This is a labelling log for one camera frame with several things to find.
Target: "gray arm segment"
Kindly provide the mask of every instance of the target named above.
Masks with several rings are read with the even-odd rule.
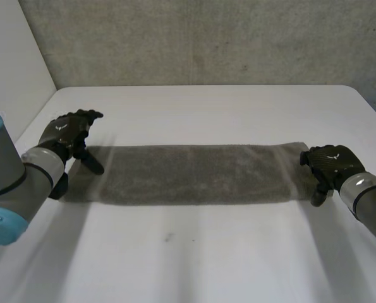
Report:
[[[339,192],[341,199],[376,237],[376,176],[364,172],[344,182]]]

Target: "white table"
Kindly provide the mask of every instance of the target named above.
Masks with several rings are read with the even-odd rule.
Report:
[[[17,142],[79,108],[90,145],[350,147],[376,175],[376,113],[346,86],[151,86],[58,91]],[[113,206],[47,200],[0,247],[0,302],[376,302],[376,239],[337,194],[320,208]]]

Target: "dark spot on table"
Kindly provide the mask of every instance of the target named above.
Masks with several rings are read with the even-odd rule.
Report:
[[[169,233],[167,234],[167,236],[166,236],[164,242],[168,243],[168,242],[172,241],[173,237],[174,237],[174,234],[173,234],[172,232],[169,232]]]

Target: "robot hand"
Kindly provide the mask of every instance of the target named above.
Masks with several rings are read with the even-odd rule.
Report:
[[[310,151],[301,153],[300,165],[308,165],[318,180],[311,200],[316,207],[322,205],[328,191],[339,191],[345,180],[366,171],[355,154],[342,145],[312,147]]]
[[[91,172],[104,173],[103,166],[85,149],[85,138],[90,126],[104,115],[94,110],[78,110],[51,121],[40,138],[38,147],[52,150],[65,164],[71,157],[81,160]],[[64,173],[50,194],[50,198],[59,199],[68,190],[68,175]]]

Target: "concrete wall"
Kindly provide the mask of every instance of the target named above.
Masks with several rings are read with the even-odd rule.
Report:
[[[376,110],[376,0],[20,4],[58,88],[343,84]]]
[[[56,87],[17,0],[0,0],[0,114],[16,141]]]

